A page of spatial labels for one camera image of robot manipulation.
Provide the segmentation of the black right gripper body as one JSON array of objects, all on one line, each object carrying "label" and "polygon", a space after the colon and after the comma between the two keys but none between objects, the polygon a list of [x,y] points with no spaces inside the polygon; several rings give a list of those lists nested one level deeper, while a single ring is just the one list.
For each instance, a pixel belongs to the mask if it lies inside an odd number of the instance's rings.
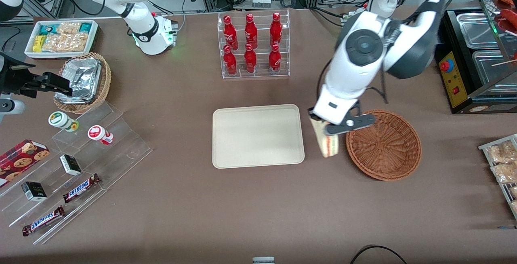
[{"label": "black right gripper body", "polygon": [[29,71],[29,69],[35,67],[35,65],[18,61],[5,53],[1,53],[1,57],[4,59],[2,73],[5,78],[34,79],[36,76]]}]

